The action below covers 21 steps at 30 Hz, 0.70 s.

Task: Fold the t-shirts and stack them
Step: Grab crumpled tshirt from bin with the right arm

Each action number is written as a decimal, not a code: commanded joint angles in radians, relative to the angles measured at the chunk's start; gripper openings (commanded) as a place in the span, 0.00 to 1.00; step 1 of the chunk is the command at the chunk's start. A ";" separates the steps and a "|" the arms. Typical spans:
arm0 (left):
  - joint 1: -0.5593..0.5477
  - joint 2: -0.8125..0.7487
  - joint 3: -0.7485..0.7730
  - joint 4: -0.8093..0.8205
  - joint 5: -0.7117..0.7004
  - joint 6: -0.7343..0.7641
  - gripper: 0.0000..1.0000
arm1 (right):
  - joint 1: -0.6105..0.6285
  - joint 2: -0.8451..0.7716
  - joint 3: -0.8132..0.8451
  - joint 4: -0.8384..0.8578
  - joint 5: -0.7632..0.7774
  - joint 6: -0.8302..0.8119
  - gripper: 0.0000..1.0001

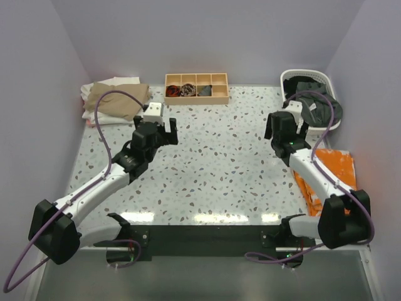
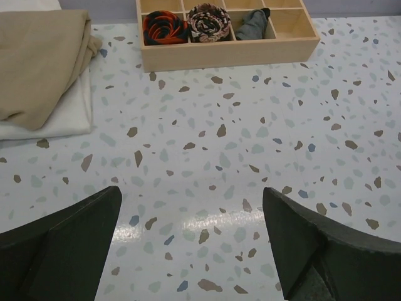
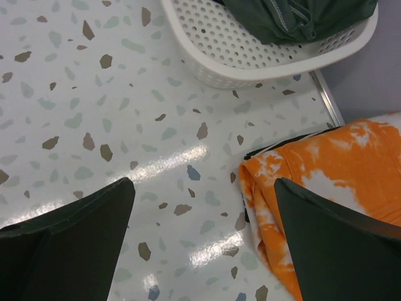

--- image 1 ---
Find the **dark grey t-shirt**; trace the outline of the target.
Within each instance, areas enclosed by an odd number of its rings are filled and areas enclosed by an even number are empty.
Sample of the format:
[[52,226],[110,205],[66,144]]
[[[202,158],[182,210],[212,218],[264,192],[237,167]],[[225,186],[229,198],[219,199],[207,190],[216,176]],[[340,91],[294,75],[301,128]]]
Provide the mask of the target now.
[[[314,91],[324,95],[331,103],[334,111],[333,125],[337,124],[342,116],[341,105],[327,92],[324,83],[298,82],[296,92]],[[302,103],[301,116],[303,120],[312,127],[326,128],[331,119],[331,110],[327,101],[314,93],[303,93],[296,97]]]

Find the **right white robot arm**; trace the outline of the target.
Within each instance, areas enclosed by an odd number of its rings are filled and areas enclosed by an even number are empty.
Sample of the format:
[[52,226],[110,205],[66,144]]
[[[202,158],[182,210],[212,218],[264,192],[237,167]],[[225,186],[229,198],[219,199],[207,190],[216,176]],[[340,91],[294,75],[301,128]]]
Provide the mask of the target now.
[[307,125],[297,130],[293,115],[286,111],[270,113],[265,139],[276,156],[310,185],[321,201],[319,216],[297,215],[284,218],[279,239],[294,246],[301,237],[319,239],[329,249],[369,242],[374,234],[370,197],[339,180],[316,156],[306,142]]

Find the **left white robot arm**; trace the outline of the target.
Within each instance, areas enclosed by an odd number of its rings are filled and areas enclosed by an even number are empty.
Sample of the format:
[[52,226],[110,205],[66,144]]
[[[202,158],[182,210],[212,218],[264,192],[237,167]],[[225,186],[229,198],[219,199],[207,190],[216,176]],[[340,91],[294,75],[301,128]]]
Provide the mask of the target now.
[[135,130],[121,151],[96,177],[75,192],[51,203],[44,199],[33,213],[29,241],[51,261],[66,263],[83,246],[80,223],[104,200],[138,179],[153,161],[159,147],[177,145],[177,121],[164,124],[135,117]]

